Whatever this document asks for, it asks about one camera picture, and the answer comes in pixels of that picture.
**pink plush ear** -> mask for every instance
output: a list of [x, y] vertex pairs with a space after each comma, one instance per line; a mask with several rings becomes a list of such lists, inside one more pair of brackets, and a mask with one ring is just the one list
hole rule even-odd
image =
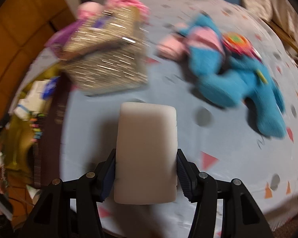
[[79, 20], [86, 19], [87, 17], [93, 16], [94, 14], [101, 13], [104, 7], [96, 2], [85, 2], [77, 8], [77, 18]]
[[185, 54], [184, 37], [171, 34], [166, 36], [158, 45], [157, 50], [160, 56], [179, 61]]
[[190, 32], [187, 40], [188, 46], [217, 50], [221, 54], [225, 54], [221, 40], [217, 34], [209, 27], [194, 27]]

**patterned tablecloth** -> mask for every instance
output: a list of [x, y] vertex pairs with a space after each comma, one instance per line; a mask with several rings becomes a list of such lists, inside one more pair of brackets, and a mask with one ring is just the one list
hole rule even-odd
[[[281, 41], [259, 18], [223, 0], [141, 1], [152, 12], [146, 26], [149, 84], [141, 90], [98, 97], [71, 92], [62, 137], [61, 178], [79, 178], [116, 147], [121, 103], [170, 105], [177, 110], [178, 146], [187, 159], [215, 179], [241, 179], [272, 229], [282, 225], [298, 212], [298, 69]], [[246, 36], [262, 56], [285, 99], [288, 135], [283, 140], [258, 134], [253, 129], [253, 112], [243, 103], [228, 109], [209, 104], [195, 90], [185, 67], [156, 56], [155, 45], [172, 26], [190, 20], [199, 10], [207, 12], [222, 32]], [[103, 227], [128, 238], [149, 237], [148, 229], [167, 238], [187, 237], [194, 210], [195, 204], [180, 189], [173, 203], [119, 205], [110, 197], [99, 204]], [[215, 237], [220, 235], [221, 220], [219, 201]]]

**blue plush toy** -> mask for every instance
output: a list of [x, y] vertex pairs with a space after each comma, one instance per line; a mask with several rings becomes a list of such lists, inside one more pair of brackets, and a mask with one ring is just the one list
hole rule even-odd
[[[210, 16], [205, 13], [199, 13], [188, 27], [179, 29], [178, 33], [188, 37], [196, 27], [208, 27], [213, 30], [219, 41], [220, 50], [223, 51], [221, 44], [222, 34]], [[190, 44], [188, 45], [188, 50], [190, 53], [189, 68], [194, 75], [201, 77], [219, 72], [223, 61], [223, 53], [215, 49], [205, 49]]]
[[223, 75], [200, 78], [198, 90], [211, 102], [223, 107], [236, 106], [245, 97], [251, 98], [257, 110], [258, 130], [265, 136], [283, 138], [286, 135], [281, 114], [285, 110], [283, 96], [267, 68], [247, 55], [231, 56], [229, 62], [232, 69]]

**blue plush leg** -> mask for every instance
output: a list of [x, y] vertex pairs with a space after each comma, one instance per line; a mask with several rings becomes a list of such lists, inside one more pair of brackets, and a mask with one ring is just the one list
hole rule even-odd
[[197, 77], [218, 73], [223, 55], [215, 50], [189, 47], [189, 68]]
[[286, 125], [271, 86], [262, 84], [251, 99], [256, 105], [258, 130], [265, 136], [283, 138], [286, 135]]
[[223, 75], [212, 74], [202, 77], [198, 83], [198, 90], [216, 105], [233, 107], [254, 90], [255, 84], [254, 74], [229, 70]]

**black squiggle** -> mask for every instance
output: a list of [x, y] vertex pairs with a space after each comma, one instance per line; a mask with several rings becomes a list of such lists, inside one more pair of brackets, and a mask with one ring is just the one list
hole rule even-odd
[[260, 144], [262, 144], [263, 146], [265, 145], [265, 140], [264, 140], [264, 137], [263, 137], [262, 135], [261, 135], [261, 139], [262, 139], [262, 140], [256, 140], [257, 145], [258, 145], [258, 147], [259, 147], [260, 149], [262, 149]]

